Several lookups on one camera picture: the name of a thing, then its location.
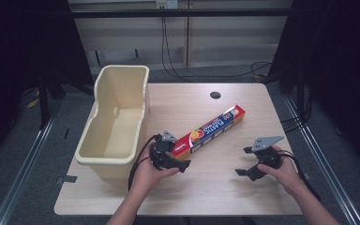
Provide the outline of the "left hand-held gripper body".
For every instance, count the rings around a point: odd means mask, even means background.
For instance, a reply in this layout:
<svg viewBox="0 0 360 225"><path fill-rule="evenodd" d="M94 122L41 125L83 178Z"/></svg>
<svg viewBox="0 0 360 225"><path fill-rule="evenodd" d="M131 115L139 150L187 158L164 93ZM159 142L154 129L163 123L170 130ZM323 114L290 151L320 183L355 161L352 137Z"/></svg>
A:
<svg viewBox="0 0 360 225"><path fill-rule="evenodd" d="M164 130L162 134L154 136L155 142L150 147L150 158L156 169L177 168L178 164L172 157L172 150L175 142L178 141L168 130Z"/></svg>

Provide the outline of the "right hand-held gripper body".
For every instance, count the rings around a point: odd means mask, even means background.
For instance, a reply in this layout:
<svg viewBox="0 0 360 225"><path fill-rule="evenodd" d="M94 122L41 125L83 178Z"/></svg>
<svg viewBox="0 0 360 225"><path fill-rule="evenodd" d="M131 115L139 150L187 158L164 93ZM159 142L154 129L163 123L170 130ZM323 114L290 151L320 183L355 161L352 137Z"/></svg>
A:
<svg viewBox="0 0 360 225"><path fill-rule="evenodd" d="M256 138L253 150L256 152L254 155L257 157L259 164L264 164L269 167L278 169L281 166L281 159L277 150L273 145L283 139L283 136L259 137Z"/></svg>

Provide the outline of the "plastic wrap box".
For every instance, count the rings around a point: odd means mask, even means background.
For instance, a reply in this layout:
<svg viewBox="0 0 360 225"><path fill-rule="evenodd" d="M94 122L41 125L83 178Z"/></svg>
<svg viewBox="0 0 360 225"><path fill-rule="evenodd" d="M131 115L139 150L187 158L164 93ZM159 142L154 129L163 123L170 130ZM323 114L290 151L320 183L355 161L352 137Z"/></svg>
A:
<svg viewBox="0 0 360 225"><path fill-rule="evenodd" d="M232 106L226 112L180 138L172 150L173 156L176 159L188 158L193 152L242 121L245 114L246 111L239 105Z"/></svg>

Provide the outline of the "cream plastic bin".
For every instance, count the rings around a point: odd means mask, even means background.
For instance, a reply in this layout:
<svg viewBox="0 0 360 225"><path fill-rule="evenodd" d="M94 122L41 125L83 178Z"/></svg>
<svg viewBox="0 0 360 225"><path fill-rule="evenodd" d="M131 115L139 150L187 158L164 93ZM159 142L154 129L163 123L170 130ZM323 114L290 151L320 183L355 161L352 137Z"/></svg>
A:
<svg viewBox="0 0 360 225"><path fill-rule="evenodd" d="M106 66L97 76L75 159L102 179L126 179L144 145L148 76L146 66Z"/></svg>

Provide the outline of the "person's right hand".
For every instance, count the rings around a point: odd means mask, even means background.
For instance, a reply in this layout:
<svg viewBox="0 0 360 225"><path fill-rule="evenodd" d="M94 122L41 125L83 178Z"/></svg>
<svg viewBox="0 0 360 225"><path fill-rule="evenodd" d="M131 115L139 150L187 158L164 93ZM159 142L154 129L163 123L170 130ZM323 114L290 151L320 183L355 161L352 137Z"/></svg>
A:
<svg viewBox="0 0 360 225"><path fill-rule="evenodd" d="M284 187L285 191L295 197L305 188L304 183L298 176L293 162L288 157L281 157L281 166L278 169L259 164L258 169L264 173L274 176Z"/></svg>

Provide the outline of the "person's left hand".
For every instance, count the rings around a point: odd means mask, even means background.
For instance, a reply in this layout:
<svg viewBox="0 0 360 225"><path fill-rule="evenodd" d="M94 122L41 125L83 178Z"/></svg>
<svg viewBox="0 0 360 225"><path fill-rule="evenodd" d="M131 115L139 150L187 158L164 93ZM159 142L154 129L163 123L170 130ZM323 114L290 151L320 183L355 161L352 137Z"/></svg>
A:
<svg viewBox="0 0 360 225"><path fill-rule="evenodd" d="M150 159L149 151L144 150L138 161L129 192L139 197L146 197L162 179L175 175L178 172L177 168L163 169L162 171L156 169Z"/></svg>

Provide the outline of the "black tape strip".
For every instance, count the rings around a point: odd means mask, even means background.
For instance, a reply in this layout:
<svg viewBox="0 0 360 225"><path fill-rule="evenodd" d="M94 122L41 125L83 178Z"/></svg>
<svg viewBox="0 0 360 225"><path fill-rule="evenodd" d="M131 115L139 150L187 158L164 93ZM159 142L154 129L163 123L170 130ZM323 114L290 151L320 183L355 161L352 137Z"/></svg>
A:
<svg viewBox="0 0 360 225"><path fill-rule="evenodd" d="M72 176L72 175L64 175L64 176L59 176L55 183L58 185L63 185L64 183L75 183L77 180L76 176Z"/></svg>

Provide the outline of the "black curtain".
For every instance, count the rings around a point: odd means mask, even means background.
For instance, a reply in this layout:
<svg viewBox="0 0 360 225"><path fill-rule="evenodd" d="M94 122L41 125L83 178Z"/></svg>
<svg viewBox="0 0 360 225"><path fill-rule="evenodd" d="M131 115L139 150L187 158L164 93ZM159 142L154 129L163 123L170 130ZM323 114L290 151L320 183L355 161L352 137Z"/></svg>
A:
<svg viewBox="0 0 360 225"><path fill-rule="evenodd" d="M269 73L289 92L302 74L360 157L360 0L292 0Z"/></svg>
<svg viewBox="0 0 360 225"><path fill-rule="evenodd" d="M18 114L23 91L93 82L68 0L0 0L0 143Z"/></svg>

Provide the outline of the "black metal stand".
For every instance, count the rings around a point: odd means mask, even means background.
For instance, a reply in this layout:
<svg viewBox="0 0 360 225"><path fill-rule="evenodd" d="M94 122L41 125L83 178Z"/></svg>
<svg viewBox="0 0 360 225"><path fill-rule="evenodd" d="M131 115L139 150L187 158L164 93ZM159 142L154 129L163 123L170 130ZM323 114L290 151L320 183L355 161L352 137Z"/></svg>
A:
<svg viewBox="0 0 360 225"><path fill-rule="evenodd" d="M50 110L47 95L47 88L44 80L44 76L40 75L37 80L37 87L39 92L39 107L41 123L40 128L44 129L50 120Z"/></svg>

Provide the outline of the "black horizontal metal bar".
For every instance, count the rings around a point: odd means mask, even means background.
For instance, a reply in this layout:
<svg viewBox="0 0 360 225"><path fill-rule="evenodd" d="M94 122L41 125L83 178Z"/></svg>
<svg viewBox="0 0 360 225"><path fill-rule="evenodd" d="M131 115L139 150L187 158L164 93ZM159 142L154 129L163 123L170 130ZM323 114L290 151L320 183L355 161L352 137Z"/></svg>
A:
<svg viewBox="0 0 360 225"><path fill-rule="evenodd" d="M266 9L141 9L141 10L73 10L72 16L83 18L160 18L160 17L253 17L288 16L286 8Z"/></svg>

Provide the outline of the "metal floor rail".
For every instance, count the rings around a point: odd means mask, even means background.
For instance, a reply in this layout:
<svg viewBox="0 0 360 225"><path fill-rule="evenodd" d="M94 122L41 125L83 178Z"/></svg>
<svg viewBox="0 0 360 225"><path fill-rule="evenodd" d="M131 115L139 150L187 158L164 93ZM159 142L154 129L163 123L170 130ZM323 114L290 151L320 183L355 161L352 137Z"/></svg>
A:
<svg viewBox="0 0 360 225"><path fill-rule="evenodd" d="M318 164L325 181L334 194L341 211L348 220L349 225L360 225L360 215L357 208L344 187L339 182L338 177L330 166L329 161L310 131L307 123L303 122L301 117L298 115L297 107L293 99L291 97L286 97L286 104L292 115L292 119L295 121L298 130L302 134L308 149Z"/></svg>
<svg viewBox="0 0 360 225"><path fill-rule="evenodd" d="M21 197L25 184L35 165L36 159L44 146L49 134L51 133L55 117L50 118L46 124L38 131L36 139L33 142L16 178L14 179L8 193L0 204L0 225L7 225L12 212Z"/></svg>

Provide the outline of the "white wall socket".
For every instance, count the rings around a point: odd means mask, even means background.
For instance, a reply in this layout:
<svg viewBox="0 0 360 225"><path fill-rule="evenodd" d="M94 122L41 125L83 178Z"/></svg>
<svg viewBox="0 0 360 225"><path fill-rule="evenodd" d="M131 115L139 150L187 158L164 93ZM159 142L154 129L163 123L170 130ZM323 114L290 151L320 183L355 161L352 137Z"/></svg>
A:
<svg viewBox="0 0 360 225"><path fill-rule="evenodd" d="M157 9L178 9L178 0L156 0Z"/></svg>

